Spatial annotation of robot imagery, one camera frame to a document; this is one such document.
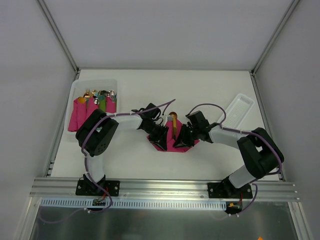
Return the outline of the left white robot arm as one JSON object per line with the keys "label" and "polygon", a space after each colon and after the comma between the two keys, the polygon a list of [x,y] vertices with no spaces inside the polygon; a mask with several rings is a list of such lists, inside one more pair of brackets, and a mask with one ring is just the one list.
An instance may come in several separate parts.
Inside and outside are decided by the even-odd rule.
{"label": "left white robot arm", "polygon": [[157,123],[160,114],[161,110],[152,103],[129,113],[94,110],[75,134],[85,157],[85,173],[77,182],[75,194],[95,197],[119,195],[120,182],[107,180],[103,170],[103,154],[118,131],[143,130],[148,134],[150,143],[166,151],[169,127]]}

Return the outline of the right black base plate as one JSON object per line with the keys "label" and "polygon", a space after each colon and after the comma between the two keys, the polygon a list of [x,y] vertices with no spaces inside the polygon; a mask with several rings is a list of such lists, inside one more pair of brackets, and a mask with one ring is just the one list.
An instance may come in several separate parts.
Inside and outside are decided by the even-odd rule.
{"label": "right black base plate", "polygon": [[232,184],[208,182],[207,192],[210,199],[252,199],[253,191],[249,184],[235,188]]}

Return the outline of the green rolled napkin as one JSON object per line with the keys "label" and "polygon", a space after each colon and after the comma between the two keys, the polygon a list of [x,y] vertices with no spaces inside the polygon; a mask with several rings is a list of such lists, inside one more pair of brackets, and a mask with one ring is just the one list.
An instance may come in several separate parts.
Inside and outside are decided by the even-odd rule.
{"label": "green rolled napkin", "polygon": [[102,110],[103,112],[106,112],[106,105],[107,105],[106,96],[99,95],[98,100],[99,100],[99,109]]}

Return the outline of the pink paper napkin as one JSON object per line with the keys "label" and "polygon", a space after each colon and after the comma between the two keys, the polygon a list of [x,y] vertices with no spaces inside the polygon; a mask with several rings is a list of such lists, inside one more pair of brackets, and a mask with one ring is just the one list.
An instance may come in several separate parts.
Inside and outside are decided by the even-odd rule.
{"label": "pink paper napkin", "polygon": [[[176,124],[177,124],[177,132],[176,132],[176,140],[179,136],[181,127],[184,123],[180,122],[178,119],[176,119]],[[191,148],[193,148],[195,145],[197,145],[200,141],[196,140],[194,142],[194,146],[191,148],[174,148],[174,143],[176,140],[173,139],[173,125],[172,121],[167,121],[165,125],[163,125],[168,128],[167,131],[167,138],[166,138],[166,143],[167,143],[167,151],[161,151],[161,152],[172,152],[172,153],[185,153]]]}

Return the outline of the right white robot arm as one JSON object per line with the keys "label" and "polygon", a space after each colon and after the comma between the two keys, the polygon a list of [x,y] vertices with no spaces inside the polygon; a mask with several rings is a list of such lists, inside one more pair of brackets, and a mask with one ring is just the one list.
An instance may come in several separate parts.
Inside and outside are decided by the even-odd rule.
{"label": "right white robot arm", "polygon": [[208,183],[210,198],[250,199],[250,184],[271,174],[273,169],[281,170],[284,155],[264,128],[240,131],[209,121],[201,111],[187,117],[189,122],[181,126],[174,148],[190,148],[197,140],[211,144],[222,144],[239,150],[243,166],[224,178],[220,183]]}

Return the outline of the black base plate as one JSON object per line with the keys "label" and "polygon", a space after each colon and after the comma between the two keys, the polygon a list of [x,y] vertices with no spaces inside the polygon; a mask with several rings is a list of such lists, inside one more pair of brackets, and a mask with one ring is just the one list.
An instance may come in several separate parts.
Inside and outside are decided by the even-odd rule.
{"label": "black base plate", "polygon": [[[105,189],[111,197],[118,197],[120,191],[120,181],[118,180],[105,180],[100,181],[98,184],[101,188]],[[76,196],[95,196],[101,197],[105,192],[91,181],[80,179],[77,182],[75,195]]]}
{"label": "black base plate", "polygon": [[249,184],[235,188],[232,184],[208,182],[207,192],[210,199],[252,199],[253,191]]}

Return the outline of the left aluminium frame post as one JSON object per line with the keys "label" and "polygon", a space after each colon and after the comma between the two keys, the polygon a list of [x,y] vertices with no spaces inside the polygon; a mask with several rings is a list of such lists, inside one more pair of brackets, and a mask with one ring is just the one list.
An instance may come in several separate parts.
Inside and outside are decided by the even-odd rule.
{"label": "left aluminium frame post", "polygon": [[73,69],[73,71],[75,73],[78,73],[79,67],[78,67],[78,65],[77,65],[77,63],[76,63],[76,61],[75,61],[75,59],[74,59],[74,57],[68,47],[68,45],[67,45],[67,43],[66,43],[66,41],[65,41],[65,39],[59,29],[46,1],[45,0],[36,0],[36,3],[38,4],[42,14],[44,15],[44,18],[46,19],[51,31],[53,32],[60,48],[62,49],[65,57],[67,58],[67,60],[70,64],[71,68]]}

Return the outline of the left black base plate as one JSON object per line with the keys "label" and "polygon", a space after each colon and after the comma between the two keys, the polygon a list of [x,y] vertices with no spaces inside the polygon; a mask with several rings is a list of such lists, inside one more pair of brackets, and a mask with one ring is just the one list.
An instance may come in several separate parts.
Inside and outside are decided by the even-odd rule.
{"label": "left black base plate", "polygon": [[[118,180],[105,180],[100,181],[98,184],[101,188],[105,189],[111,197],[118,197],[120,191],[120,181]],[[101,197],[105,192],[91,181],[80,179],[77,182],[75,195],[76,196],[95,196]]]}

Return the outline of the gold knife green handle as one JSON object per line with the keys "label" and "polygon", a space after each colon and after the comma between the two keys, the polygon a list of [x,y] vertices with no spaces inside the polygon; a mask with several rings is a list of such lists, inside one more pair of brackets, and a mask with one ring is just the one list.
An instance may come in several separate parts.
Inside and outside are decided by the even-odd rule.
{"label": "gold knife green handle", "polygon": [[172,121],[172,138],[176,140],[176,134],[177,134],[177,120],[173,119]]}

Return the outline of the aluminium mounting rail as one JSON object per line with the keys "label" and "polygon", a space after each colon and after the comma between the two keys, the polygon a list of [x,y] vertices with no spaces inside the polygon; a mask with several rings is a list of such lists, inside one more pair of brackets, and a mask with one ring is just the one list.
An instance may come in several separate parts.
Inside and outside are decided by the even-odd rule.
{"label": "aluminium mounting rail", "polygon": [[[37,177],[30,197],[74,197],[78,178]],[[119,179],[120,199],[146,200],[208,200],[213,188],[208,180]],[[300,202],[296,185],[287,181],[263,181],[258,187],[256,200],[261,202]]]}

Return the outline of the small white perforated tray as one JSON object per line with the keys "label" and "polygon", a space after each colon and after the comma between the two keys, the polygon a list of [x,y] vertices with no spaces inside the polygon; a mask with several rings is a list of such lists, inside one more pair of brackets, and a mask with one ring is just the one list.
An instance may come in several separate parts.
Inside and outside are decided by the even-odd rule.
{"label": "small white perforated tray", "polygon": [[222,126],[237,129],[253,108],[255,101],[245,94],[238,93],[226,108],[226,118]]}

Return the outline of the pink rolled napkin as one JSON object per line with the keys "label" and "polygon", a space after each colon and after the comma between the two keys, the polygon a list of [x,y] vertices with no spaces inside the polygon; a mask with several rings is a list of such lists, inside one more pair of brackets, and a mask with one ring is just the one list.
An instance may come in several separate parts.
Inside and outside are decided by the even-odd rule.
{"label": "pink rolled napkin", "polygon": [[110,96],[106,97],[106,107],[105,111],[107,113],[114,114],[117,111],[117,102],[115,99],[112,99]]}
{"label": "pink rolled napkin", "polygon": [[76,132],[79,129],[78,106],[79,106],[79,99],[77,98],[73,101],[73,109],[71,112],[71,116],[70,116],[70,120],[67,128],[69,132]]}
{"label": "pink rolled napkin", "polygon": [[80,102],[78,99],[76,115],[77,128],[79,129],[88,117],[98,108],[99,106],[95,103],[93,97],[91,97],[88,102]]}

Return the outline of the copper spoon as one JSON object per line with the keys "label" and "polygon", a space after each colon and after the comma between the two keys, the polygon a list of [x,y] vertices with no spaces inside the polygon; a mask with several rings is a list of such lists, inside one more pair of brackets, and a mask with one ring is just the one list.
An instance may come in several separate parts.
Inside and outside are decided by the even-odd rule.
{"label": "copper spoon", "polygon": [[167,119],[168,119],[169,121],[172,121],[173,119],[177,119],[177,118],[178,118],[178,115],[177,115],[176,112],[170,112],[170,113],[168,114],[168,116],[167,116]]}

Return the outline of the pink rolled napkin far left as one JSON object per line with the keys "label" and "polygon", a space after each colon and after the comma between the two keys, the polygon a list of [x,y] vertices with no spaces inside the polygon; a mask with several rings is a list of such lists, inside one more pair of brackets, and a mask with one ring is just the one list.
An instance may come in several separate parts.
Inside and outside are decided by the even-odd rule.
{"label": "pink rolled napkin far left", "polygon": [[78,106],[79,106],[79,99],[77,98],[73,101],[73,109],[71,112],[71,116],[70,116],[70,120],[67,128],[69,132],[76,132],[79,129]]}

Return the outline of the pink rolled napkin right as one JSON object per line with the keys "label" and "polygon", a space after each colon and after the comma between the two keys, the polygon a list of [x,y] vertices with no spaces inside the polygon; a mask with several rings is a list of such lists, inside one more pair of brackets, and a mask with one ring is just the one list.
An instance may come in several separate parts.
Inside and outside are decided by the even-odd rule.
{"label": "pink rolled napkin right", "polygon": [[107,113],[114,114],[117,111],[117,102],[115,99],[112,99],[110,96],[106,97],[106,107],[105,111]]}

